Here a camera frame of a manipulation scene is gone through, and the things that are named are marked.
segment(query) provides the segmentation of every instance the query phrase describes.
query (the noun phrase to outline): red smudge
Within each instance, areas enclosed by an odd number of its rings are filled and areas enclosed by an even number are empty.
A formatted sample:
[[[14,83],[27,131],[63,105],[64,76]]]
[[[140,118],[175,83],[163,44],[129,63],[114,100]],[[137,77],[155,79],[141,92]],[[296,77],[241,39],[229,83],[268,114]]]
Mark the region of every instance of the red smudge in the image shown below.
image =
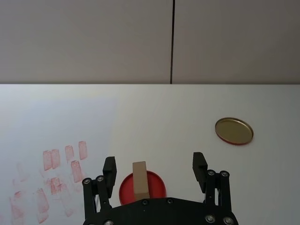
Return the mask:
[[[60,179],[57,177],[51,178],[51,194],[55,195],[59,191]]]
[[[66,184],[60,184],[59,185],[59,190],[60,190],[60,199],[61,203],[65,209],[65,214],[67,217],[71,216],[74,213],[74,210],[71,208],[71,201],[72,197],[69,192],[68,187]]]
[[[51,151],[52,156],[52,168],[55,169],[56,167],[60,166],[60,151],[58,149],[53,149]]]
[[[44,178],[45,177],[45,171],[42,170],[41,168],[39,168],[38,171],[39,171],[39,174],[42,176],[42,178]]]
[[[66,184],[67,183],[67,179],[65,178],[65,176],[63,174],[58,173],[57,178],[60,180],[60,184]]]
[[[47,220],[49,217],[48,212],[37,212],[37,221],[39,224],[41,224],[42,222],[44,222],[45,220]]]
[[[83,191],[82,183],[74,183],[74,179],[72,175],[69,176],[69,179],[70,179],[70,184],[72,185],[72,190],[77,193],[81,193]]]
[[[74,209],[65,209],[65,215],[70,217],[74,213]]]
[[[44,170],[47,171],[52,168],[52,157],[50,151],[44,151],[43,152],[43,158],[44,158]]]
[[[80,182],[83,180],[83,175],[81,172],[81,167],[78,161],[71,162],[72,175],[74,179],[74,183]]]
[[[21,163],[17,163],[17,170],[18,170],[18,174],[19,174],[19,178],[20,178],[21,182],[26,181],[27,178],[29,178],[29,174],[27,174],[24,171],[24,168]]]
[[[42,188],[36,191],[37,209],[39,213],[47,212],[49,210],[49,204]]]
[[[22,193],[16,192],[13,198],[9,198],[9,201],[11,206],[12,224],[23,225],[25,210],[22,205]]]
[[[14,198],[15,198],[15,199],[20,199],[20,198],[22,198],[22,197],[23,197],[23,194],[22,194],[21,191],[18,191],[18,192],[16,192],[16,193],[14,194]]]
[[[79,158],[85,159],[88,156],[88,150],[86,148],[86,142],[79,142]]]
[[[44,180],[44,186],[47,190],[51,190],[51,180],[50,179]]]
[[[69,161],[71,161],[74,157],[74,150],[73,147],[71,145],[68,145],[65,147],[65,152],[66,152],[66,159],[67,159],[67,163]]]

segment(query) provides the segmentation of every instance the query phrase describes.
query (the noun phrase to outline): gray wall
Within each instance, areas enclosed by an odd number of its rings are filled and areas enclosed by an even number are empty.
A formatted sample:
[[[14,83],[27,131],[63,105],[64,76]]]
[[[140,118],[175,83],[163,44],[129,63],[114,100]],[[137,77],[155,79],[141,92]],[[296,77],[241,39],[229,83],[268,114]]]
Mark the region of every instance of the gray wall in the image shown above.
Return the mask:
[[[1,0],[0,83],[169,83],[173,0]],[[173,83],[300,83],[300,1],[176,0]]]
[[[169,83],[172,0],[1,0],[0,82]]]

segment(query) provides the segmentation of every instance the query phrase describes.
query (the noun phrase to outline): wooden block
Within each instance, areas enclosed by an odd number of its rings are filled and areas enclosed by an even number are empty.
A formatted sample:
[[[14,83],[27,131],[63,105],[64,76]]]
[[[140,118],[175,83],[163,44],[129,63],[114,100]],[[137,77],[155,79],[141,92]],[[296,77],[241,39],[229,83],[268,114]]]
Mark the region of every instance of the wooden block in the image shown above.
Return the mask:
[[[143,198],[150,198],[148,188],[148,178],[146,162],[136,162],[132,164],[133,167],[133,190],[135,200],[141,200]]]

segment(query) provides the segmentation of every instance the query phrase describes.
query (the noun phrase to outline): gold lid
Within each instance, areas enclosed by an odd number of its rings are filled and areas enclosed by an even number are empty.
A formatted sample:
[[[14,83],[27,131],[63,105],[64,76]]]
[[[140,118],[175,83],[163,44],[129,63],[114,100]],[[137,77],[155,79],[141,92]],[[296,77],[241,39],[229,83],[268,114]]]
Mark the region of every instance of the gold lid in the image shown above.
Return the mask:
[[[248,144],[253,139],[253,129],[244,121],[236,118],[222,118],[216,122],[215,131],[223,141],[234,144]]]

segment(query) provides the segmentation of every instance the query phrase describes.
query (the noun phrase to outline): bolt head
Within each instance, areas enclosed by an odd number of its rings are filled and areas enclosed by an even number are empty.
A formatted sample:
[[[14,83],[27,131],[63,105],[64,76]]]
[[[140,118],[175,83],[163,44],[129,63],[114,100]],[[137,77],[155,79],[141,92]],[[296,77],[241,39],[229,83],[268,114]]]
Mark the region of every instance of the bolt head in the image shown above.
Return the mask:
[[[142,204],[143,204],[143,205],[148,205],[148,201],[147,201],[147,200],[143,200],[143,201],[142,201]]]
[[[230,217],[223,218],[223,221],[226,225],[233,225],[233,219],[231,219]]]
[[[210,224],[212,224],[212,223],[214,223],[216,221],[215,217],[213,215],[206,215],[205,216],[205,220],[206,220],[206,222],[208,222]]]
[[[209,170],[207,173],[208,173],[210,176],[215,175],[215,172],[213,172],[212,170]]]
[[[111,220],[107,220],[104,222],[104,225],[113,225],[113,222]]]
[[[84,183],[84,184],[88,184],[89,182],[90,182],[89,179],[85,179],[83,183]]]
[[[98,180],[98,181],[103,181],[103,180],[104,180],[104,177],[98,177],[97,180]]]
[[[223,171],[223,172],[221,172],[221,175],[222,175],[223,177],[227,177],[227,176],[228,176],[228,173],[225,172],[225,171]]]

